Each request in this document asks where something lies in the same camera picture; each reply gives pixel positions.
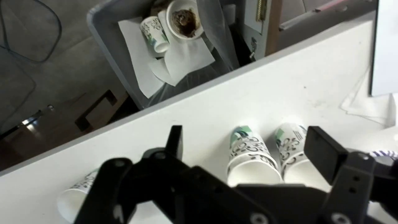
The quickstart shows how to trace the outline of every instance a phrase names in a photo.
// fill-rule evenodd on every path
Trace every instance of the white table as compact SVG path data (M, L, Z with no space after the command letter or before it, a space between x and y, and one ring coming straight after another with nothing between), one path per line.
M370 63L370 18L339 24L3 171L0 222L64 222L57 209L64 189L110 158L137 161L146 149L163 146L173 124L185 125L185 161L222 179L227 175L228 136L238 124L257 124L268 136L283 120L299 117L349 146L364 133L380 131L380 124L340 109ZM165 222L157 214L147 204L140 220Z

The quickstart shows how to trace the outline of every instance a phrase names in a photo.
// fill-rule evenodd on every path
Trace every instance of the white paper cup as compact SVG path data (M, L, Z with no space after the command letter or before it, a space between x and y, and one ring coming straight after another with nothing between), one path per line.
M263 138L251 127L234 129L231 138L228 184L277 184L283 178Z
M277 160L272 156L262 135L253 131L251 127L243 125L234 129L231 138L231 163L247 154L261 154L268 156L277 166Z
M307 186L318 187L325 191L331 189L331 185L304 153L294 156L287 163L283 176L285 183L305 184Z
M58 199L58 206L62 216L69 222L74 222L95 179L99 170L95 170L85 176L85 179L78 181L70 189L62 192Z
M142 21L141 29L155 52L165 53L170 48L170 41L166 37L159 16L150 16Z
M233 160L228 166L228 185L238 184L279 184L282 174L268 156L248 154Z
M277 146L280 153L280 164L304 151L308 129L302 124L285 123L274 133Z

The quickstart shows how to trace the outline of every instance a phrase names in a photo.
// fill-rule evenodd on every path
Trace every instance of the gray floor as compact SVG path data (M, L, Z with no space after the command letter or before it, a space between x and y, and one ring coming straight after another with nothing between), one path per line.
M12 48L30 58L45 57L59 31L54 15L34 0L3 1ZM43 1L59 15L63 36L44 63L28 62L0 48L0 133L48 104L58 107L99 89L116 94L125 90L86 24L86 12L103 0ZM15 112L30 90L27 103Z

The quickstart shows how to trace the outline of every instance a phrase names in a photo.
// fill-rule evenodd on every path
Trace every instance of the napkin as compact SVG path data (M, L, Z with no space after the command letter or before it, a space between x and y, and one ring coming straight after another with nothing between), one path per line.
M371 97L370 95L370 69L365 73L355 89L349 94L341 108L348 114L361 115L379 122L386 127L396 124L396 99L398 94Z
M163 87L165 82L150 68L150 63L157 61L157 58L151 53L151 48L142 34L141 21L142 18L131 18L119 23L134 63L139 87L147 98L151 98Z

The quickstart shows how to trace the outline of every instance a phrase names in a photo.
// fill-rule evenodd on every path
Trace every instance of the white paper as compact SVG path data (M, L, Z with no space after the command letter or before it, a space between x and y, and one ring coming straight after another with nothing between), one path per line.
M141 21L141 18L132 18L120 21L119 23L134 63L139 87L147 98L151 98L162 88L165 82L150 68L150 63L157 61L157 58L151 54L151 48L141 32Z
M159 78L177 85L188 73L210 66L216 61L202 37L192 41L181 41L168 29L166 12L161 11L159 16L171 43L165 59L151 62L151 68Z
M361 78L341 108L349 114L361 115L385 125L392 125L396 118L394 95L371 97L369 92L370 71Z
M372 94L398 92L398 1L380 0Z

